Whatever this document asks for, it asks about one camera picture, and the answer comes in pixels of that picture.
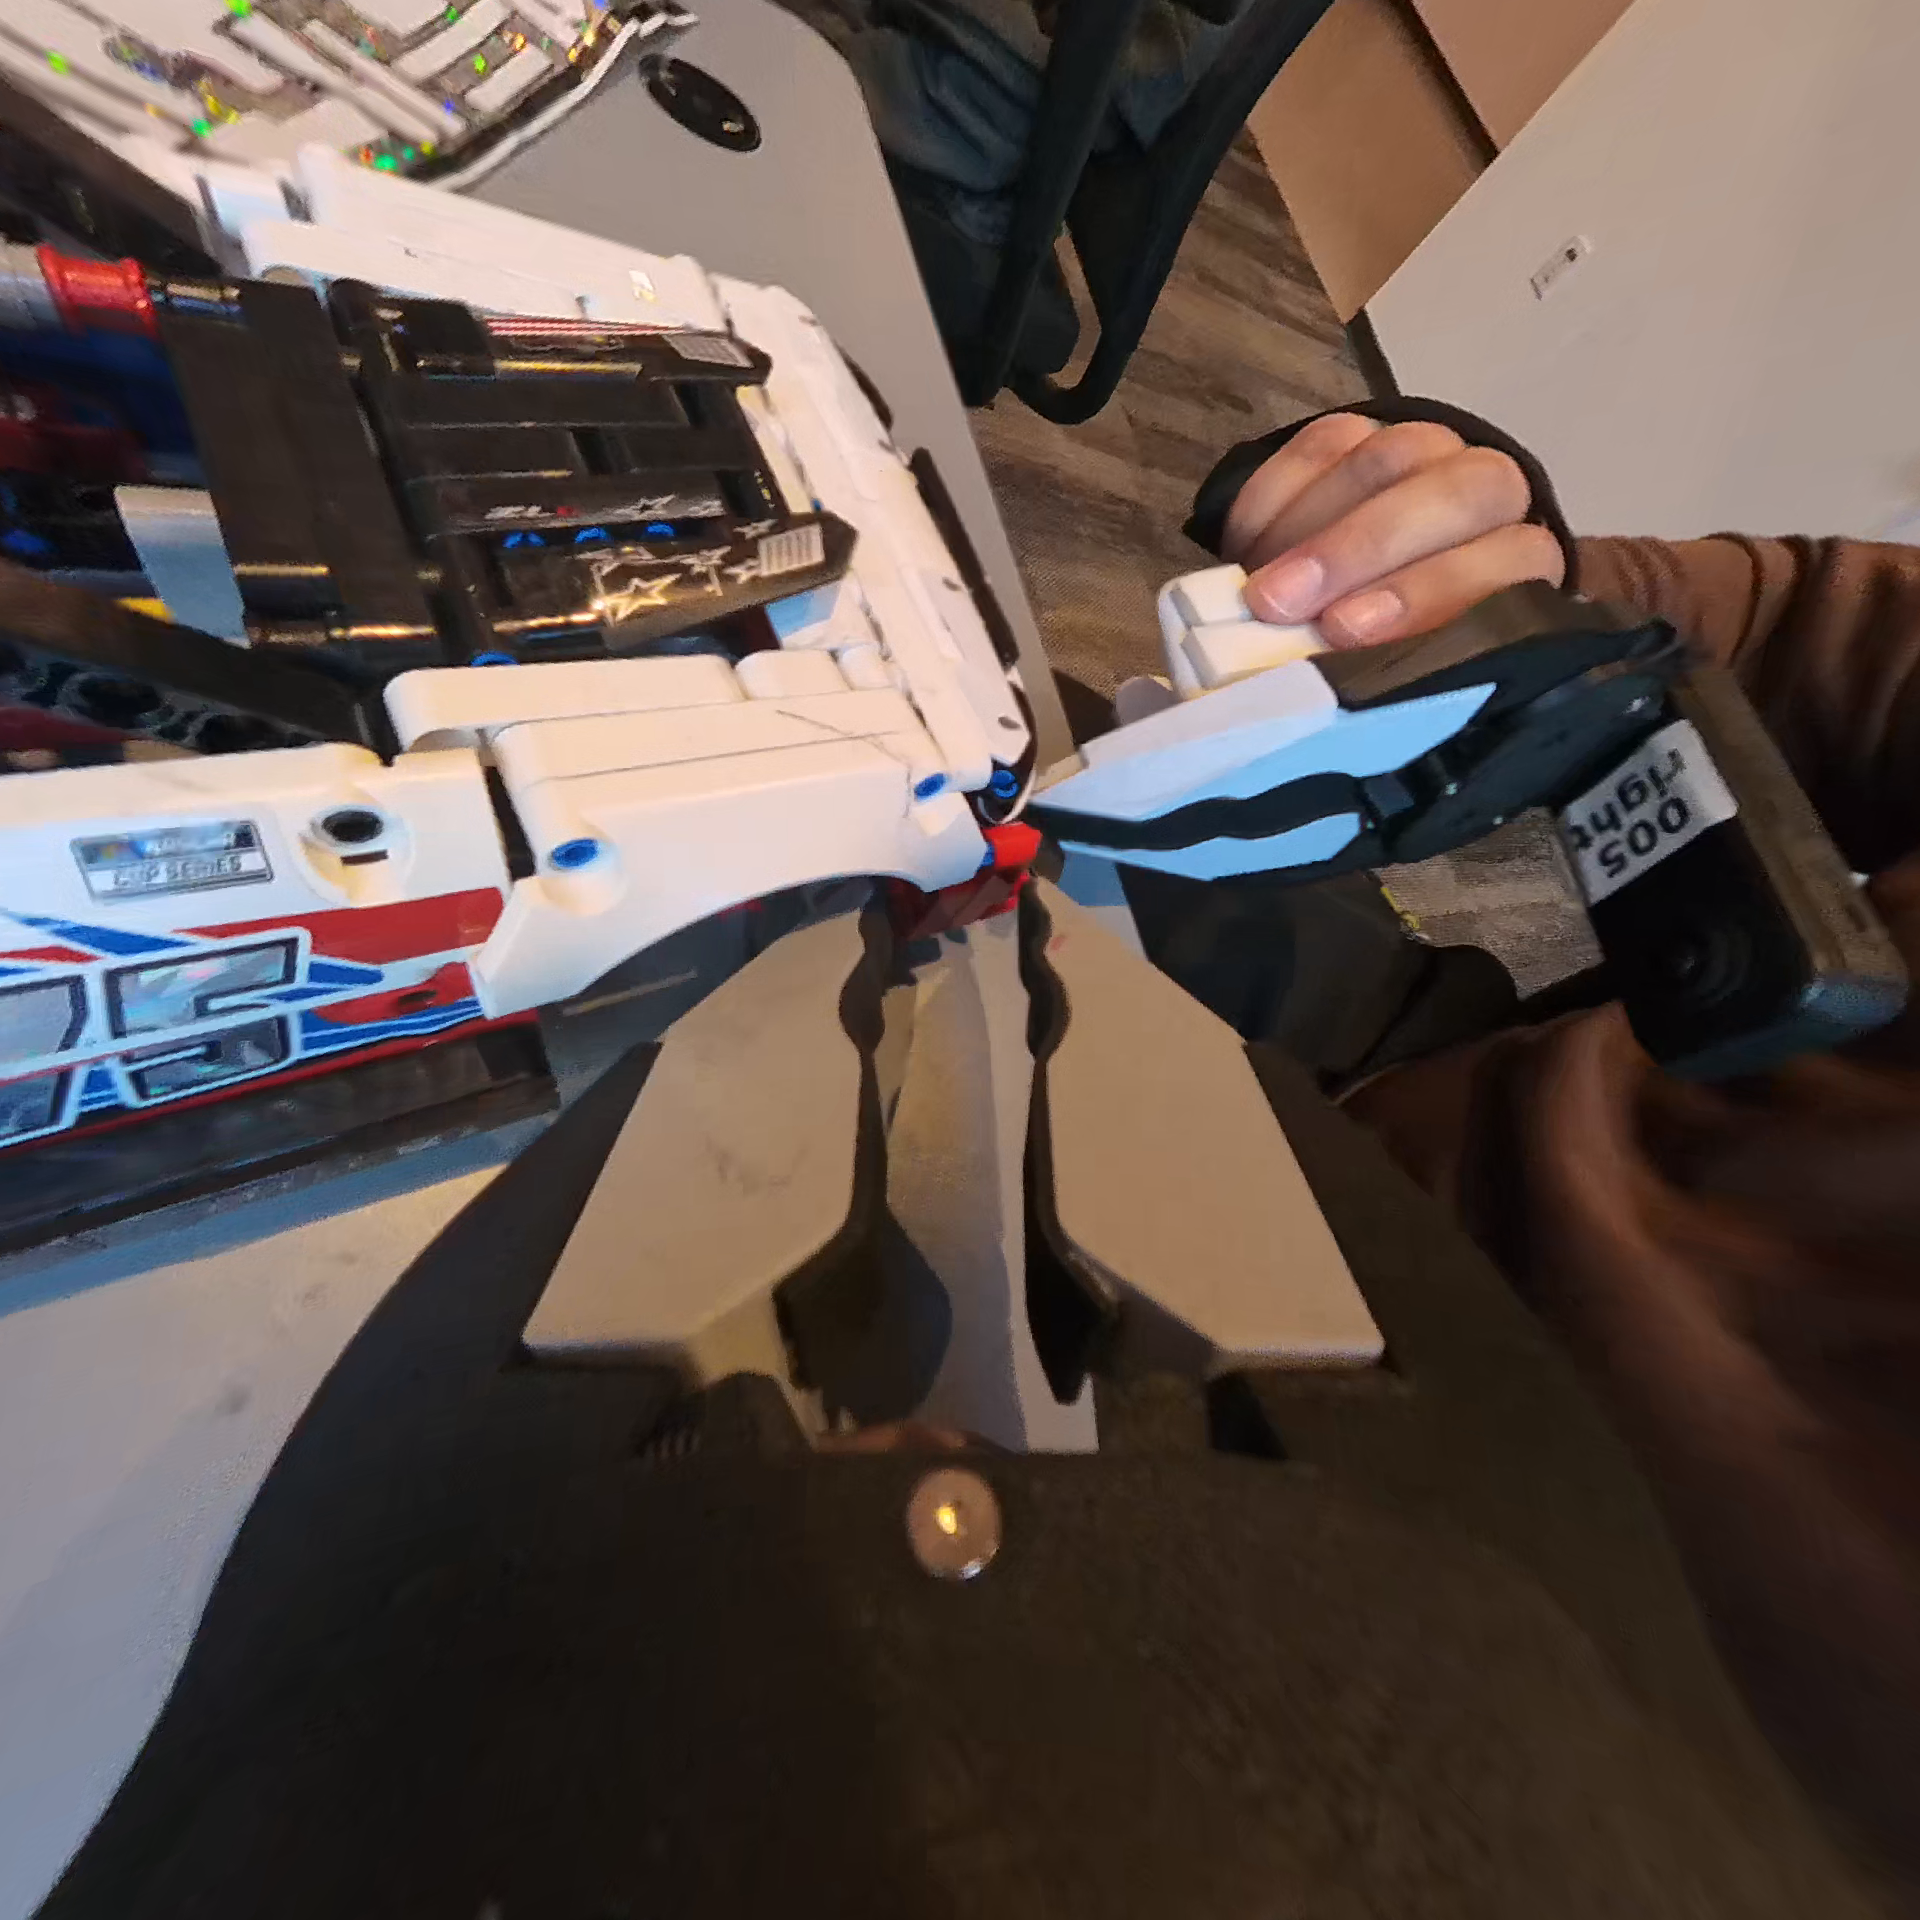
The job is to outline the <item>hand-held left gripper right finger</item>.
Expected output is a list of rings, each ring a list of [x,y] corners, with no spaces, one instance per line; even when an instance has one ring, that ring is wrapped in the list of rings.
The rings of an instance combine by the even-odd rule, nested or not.
[[[1019,901],[1025,1296],[1048,1388],[1356,1374],[1385,1338],[1249,1050],[1056,884]]]

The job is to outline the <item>person's brown garment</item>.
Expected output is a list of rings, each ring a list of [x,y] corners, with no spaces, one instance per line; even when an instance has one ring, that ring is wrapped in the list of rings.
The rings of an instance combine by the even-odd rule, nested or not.
[[[1762,1732],[1916,1915],[1916,1009],[1732,1084],[1646,1057],[1542,902],[1126,883],[1147,957],[1371,1131],[1571,1348]]]

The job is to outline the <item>person's right forearm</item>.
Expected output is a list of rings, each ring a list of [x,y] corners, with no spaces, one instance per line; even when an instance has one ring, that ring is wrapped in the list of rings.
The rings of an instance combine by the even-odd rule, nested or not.
[[[1585,594],[1726,667],[1863,873],[1918,848],[1918,550],[1840,538],[1582,538]]]

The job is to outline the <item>holographic sticker sheet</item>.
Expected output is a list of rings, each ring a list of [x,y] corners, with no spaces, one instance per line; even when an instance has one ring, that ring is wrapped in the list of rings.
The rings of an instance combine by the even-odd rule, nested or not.
[[[330,147],[476,180],[698,25],[644,3],[4,3],[14,94],[148,174]]]

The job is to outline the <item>cardboard box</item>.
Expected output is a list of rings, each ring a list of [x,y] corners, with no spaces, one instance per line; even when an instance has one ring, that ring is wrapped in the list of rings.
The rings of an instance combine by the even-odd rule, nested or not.
[[[1628,3],[1332,3],[1249,131],[1336,315],[1368,301]]]

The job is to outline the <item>black desk grommet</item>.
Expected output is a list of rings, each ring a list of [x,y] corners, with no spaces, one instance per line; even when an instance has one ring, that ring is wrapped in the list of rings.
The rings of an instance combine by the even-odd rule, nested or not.
[[[679,129],[722,153],[754,153],[761,124],[727,82],[672,54],[641,60],[641,82],[656,107]]]

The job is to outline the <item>person's right hand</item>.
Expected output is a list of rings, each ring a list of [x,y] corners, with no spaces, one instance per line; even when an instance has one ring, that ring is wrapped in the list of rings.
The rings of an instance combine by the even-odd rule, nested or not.
[[[1432,633],[1513,586],[1561,588],[1568,550],[1516,457],[1446,424],[1330,413],[1233,486],[1216,554],[1263,622],[1336,650]]]

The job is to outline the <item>white brick race car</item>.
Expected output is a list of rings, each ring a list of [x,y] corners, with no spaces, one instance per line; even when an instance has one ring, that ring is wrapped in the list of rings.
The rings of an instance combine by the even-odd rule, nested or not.
[[[467,745],[562,963],[1017,873],[1023,673],[840,350],[223,270],[103,186],[4,131],[4,779]]]

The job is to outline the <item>white cabinet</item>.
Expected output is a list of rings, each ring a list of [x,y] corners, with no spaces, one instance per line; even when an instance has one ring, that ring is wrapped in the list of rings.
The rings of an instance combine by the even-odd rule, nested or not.
[[[1918,4],[1620,13],[1364,308],[1582,536],[1918,536]]]

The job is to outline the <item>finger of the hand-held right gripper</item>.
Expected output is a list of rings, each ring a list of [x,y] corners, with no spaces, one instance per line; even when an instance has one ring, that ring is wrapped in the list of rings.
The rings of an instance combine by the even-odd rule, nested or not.
[[[1048,809],[1048,836],[1067,853],[1105,858],[1139,873],[1180,880],[1291,875],[1297,880],[1377,872],[1388,861],[1380,832],[1359,811],[1332,811],[1278,832],[1161,830],[1066,806]]]
[[[1308,778],[1393,776],[1448,745],[1495,692],[1483,680],[1346,707],[1319,664],[1282,664],[1096,738],[1031,809],[1137,825]]]

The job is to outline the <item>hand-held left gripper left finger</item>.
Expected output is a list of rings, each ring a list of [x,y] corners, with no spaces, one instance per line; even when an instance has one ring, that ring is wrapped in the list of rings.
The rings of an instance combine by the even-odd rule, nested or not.
[[[531,1360],[761,1376],[830,1420],[878,1304],[892,957],[881,905],[849,902],[667,1032],[523,1326]]]

